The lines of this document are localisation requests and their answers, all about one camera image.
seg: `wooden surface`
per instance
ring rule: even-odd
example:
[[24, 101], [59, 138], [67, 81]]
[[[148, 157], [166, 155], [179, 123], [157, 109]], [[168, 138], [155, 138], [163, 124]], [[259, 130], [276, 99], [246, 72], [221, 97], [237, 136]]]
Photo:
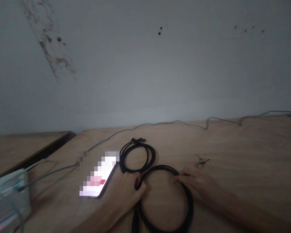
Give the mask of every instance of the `wooden surface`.
[[0, 136], [0, 177], [70, 133], [65, 131]]
[[[71, 165], [82, 151], [124, 128], [85, 130], [49, 157], [30, 174], [34, 180], [51, 169]], [[243, 126], [212, 121], [208, 130], [180, 123], [143, 126], [122, 132], [91, 151], [80, 167], [53, 174], [32, 187], [33, 212], [25, 232], [70, 232], [102, 204], [118, 176], [111, 179], [101, 199], [78, 196], [79, 188], [90, 166], [105, 151], [119, 151], [132, 137], [146, 138], [155, 148], [154, 165], [166, 164], [180, 171], [194, 167], [196, 156], [210, 159], [203, 171], [218, 183], [249, 202], [291, 222], [291, 117], [272, 116], [246, 119]], [[144, 149], [127, 156], [129, 168], [140, 168], [146, 160]], [[186, 199], [179, 183], [165, 171], [156, 171], [147, 179], [147, 192], [142, 198], [148, 219], [163, 230], [176, 229], [186, 214]], [[125, 215], [110, 232], [130, 232], [133, 212]], [[141, 232], [148, 232], [141, 224]], [[190, 232], [245, 232], [228, 219], [206, 206], [194, 202]]]

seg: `left hand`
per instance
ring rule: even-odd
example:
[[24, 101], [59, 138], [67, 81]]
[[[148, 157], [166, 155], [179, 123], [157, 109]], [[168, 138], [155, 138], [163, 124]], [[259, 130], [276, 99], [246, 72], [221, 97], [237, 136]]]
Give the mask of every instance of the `left hand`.
[[108, 202], [112, 202], [112, 205], [121, 210], [123, 215], [134, 207], [146, 191], [144, 182], [142, 182], [139, 190], [136, 190], [135, 187], [138, 187], [140, 179], [141, 176], [139, 172], [132, 174], [126, 172], [120, 175], [115, 182]]

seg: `mold stain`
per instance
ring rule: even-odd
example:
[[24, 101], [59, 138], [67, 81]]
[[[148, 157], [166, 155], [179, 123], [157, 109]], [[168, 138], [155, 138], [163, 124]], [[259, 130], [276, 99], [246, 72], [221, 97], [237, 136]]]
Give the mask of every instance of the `mold stain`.
[[22, 0], [22, 9], [42, 48], [57, 80], [71, 75], [75, 80], [75, 67], [65, 50], [66, 43], [60, 35], [58, 21], [49, 0]]

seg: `pixelated area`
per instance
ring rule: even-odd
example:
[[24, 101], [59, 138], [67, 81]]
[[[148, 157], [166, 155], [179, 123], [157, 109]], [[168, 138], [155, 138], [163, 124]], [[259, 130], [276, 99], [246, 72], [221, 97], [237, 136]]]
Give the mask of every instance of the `pixelated area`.
[[[77, 166], [80, 166], [80, 163], [86, 162], [88, 157], [88, 152], [83, 152], [83, 154], [77, 158]], [[113, 167], [119, 161], [119, 151], [106, 151], [105, 156], [102, 156], [101, 159], [97, 161], [97, 166], [94, 166], [94, 171], [91, 170], [90, 174], [85, 176], [86, 181], [83, 181], [83, 185], [80, 186], [80, 196], [98, 197]]]

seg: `smartphone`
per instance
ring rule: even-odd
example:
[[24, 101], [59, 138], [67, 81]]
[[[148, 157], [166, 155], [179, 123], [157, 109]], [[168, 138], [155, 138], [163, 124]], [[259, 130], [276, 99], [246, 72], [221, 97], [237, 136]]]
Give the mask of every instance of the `smartphone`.
[[111, 180], [119, 158], [118, 151], [106, 151], [105, 156], [98, 162], [98, 166], [94, 167], [94, 171], [91, 171], [91, 175], [84, 182], [80, 196], [101, 197]]

